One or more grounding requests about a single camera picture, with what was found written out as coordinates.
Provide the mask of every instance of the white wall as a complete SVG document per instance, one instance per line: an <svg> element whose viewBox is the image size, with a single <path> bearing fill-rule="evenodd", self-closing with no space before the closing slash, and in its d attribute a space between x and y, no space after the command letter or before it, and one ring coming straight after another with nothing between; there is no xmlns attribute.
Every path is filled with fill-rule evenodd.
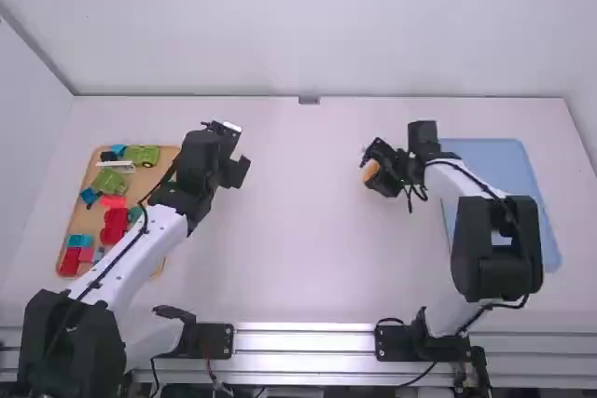
<svg viewBox="0 0 597 398"><path fill-rule="evenodd" d="M0 280L19 246L72 101L0 17Z"/></svg>
<svg viewBox="0 0 597 398"><path fill-rule="evenodd" d="M595 0L0 2L80 93L560 95L597 162Z"/></svg>

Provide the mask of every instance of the red cube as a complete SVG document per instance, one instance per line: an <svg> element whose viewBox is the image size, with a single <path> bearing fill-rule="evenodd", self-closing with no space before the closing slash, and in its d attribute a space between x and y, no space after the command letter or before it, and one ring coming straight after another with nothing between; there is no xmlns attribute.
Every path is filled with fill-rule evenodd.
<svg viewBox="0 0 597 398"><path fill-rule="evenodd" d="M106 226L100 230L100 241L102 244L113 246L124 236L124 232L126 232L126 227Z"/></svg>
<svg viewBox="0 0 597 398"><path fill-rule="evenodd" d="M82 247L81 252L78 254L78 261L81 263L92 263L93 262L93 248Z"/></svg>
<svg viewBox="0 0 597 398"><path fill-rule="evenodd" d="M64 277L75 277L78 271L78 257L81 253L80 247L69 247L64 253L60 269L58 270Z"/></svg>
<svg viewBox="0 0 597 398"><path fill-rule="evenodd" d="M104 213L105 227L100 231L102 244L114 245L120 241L127 231L127 213L126 208L110 209Z"/></svg>
<svg viewBox="0 0 597 398"><path fill-rule="evenodd" d="M110 209L104 213L105 226L127 226L127 212L126 207L118 207Z"/></svg>

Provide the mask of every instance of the metal bracket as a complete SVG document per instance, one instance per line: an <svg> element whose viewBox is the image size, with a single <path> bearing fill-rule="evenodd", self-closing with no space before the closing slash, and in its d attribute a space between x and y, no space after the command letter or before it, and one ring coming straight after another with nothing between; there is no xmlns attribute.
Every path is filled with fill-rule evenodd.
<svg viewBox="0 0 597 398"><path fill-rule="evenodd" d="M414 349L407 326L378 326L374 336L375 357L381 363L404 363L423 360Z"/></svg>
<svg viewBox="0 0 597 398"><path fill-rule="evenodd" d="M298 104L319 104L319 97L309 95L299 96Z"/></svg>
<svg viewBox="0 0 597 398"><path fill-rule="evenodd" d="M185 323L178 347L163 358L226 360L234 349L230 323Z"/></svg>

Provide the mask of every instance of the tabletop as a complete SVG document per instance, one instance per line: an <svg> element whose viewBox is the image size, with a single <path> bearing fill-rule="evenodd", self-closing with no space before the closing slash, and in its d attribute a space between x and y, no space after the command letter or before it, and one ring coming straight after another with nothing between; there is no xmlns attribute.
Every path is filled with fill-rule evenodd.
<svg viewBox="0 0 597 398"><path fill-rule="evenodd" d="M562 253L562 266L524 310L493 311L477 330L595 333L597 183L558 98L324 97L318 105L296 98L79 99L4 279L2 323L19 325L24 304L40 288L68 284L54 262L95 147L180 144L210 119L243 127L235 156L251 158L251 169L240 190L217 191L211 213L134 299L131 319L169 304L203 321L270 329L410 320L451 287L441 207L432 194L426 203L415 201L409 215L405 198L384 199L363 186L358 163L374 137L406 146L408 123L433 119L441 138L523 143Z"/></svg>

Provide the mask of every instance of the metal rail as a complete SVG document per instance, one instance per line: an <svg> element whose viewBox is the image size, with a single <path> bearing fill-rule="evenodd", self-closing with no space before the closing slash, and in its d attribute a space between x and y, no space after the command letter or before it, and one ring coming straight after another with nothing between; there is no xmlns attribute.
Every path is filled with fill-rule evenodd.
<svg viewBox="0 0 597 398"><path fill-rule="evenodd" d="M373 354L373 325L241 323L234 356L212 362L218 378L231 384L396 386L428 363L379 363ZM0 380L15 380L21 329L0 327ZM487 351L495 387L597 388L595 333L477 332L471 340ZM209 383L204 362L156 360L162 383ZM151 382L149 364L135 371ZM452 368L438 364L420 385L450 386Z"/></svg>

